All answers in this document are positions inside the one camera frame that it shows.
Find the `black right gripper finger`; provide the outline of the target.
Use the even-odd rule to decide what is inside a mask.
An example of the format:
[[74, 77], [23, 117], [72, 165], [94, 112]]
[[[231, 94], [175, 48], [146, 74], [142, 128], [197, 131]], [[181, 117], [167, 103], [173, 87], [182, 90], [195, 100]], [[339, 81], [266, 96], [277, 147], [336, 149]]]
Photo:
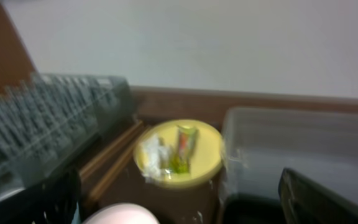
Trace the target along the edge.
[[280, 203], [290, 224], [358, 224], [358, 206], [299, 172], [285, 168]]

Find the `white tissue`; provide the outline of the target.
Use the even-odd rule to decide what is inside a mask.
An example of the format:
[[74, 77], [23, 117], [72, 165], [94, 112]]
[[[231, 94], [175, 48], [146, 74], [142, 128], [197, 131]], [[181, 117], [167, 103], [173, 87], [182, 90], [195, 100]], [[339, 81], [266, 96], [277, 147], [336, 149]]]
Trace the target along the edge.
[[158, 134], [154, 134], [141, 144], [141, 148], [145, 156], [143, 176], [148, 181], [154, 182], [171, 179], [172, 147], [165, 145], [163, 139]]

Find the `white cup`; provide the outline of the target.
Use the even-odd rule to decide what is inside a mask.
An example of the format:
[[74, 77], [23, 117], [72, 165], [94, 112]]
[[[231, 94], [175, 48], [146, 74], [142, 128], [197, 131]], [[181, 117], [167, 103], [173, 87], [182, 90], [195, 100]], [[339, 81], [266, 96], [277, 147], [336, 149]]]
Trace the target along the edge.
[[159, 224], [157, 217], [146, 208], [133, 203], [117, 203], [100, 209], [84, 224]]

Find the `green yellow snack wrapper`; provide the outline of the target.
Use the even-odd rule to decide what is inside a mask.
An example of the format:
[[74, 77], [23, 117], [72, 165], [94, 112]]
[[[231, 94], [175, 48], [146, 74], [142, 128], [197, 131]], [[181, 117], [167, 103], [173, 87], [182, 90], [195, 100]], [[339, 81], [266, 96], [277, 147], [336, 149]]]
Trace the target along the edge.
[[177, 145], [170, 160], [174, 173], [190, 172], [190, 158], [196, 146], [198, 129], [195, 126], [178, 126]]

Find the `wooden chopstick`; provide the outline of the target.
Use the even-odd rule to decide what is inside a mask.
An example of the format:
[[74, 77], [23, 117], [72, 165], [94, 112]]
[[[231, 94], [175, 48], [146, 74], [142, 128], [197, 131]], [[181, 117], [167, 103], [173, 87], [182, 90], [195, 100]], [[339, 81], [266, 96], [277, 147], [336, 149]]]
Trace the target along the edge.
[[134, 151], [138, 141], [133, 141], [116, 162], [102, 175], [86, 196], [84, 205], [92, 207], [103, 204], [124, 191], [133, 182], [141, 179], [140, 171], [134, 162]]
[[124, 146], [128, 145], [144, 129], [144, 122], [137, 120], [123, 134], [113, 142], [103, 147], [89, 162], [87, 162], [79, 171], [82, 182], [85, 182], [94, 172], [96, 172], [106, 161], [117, 154]]

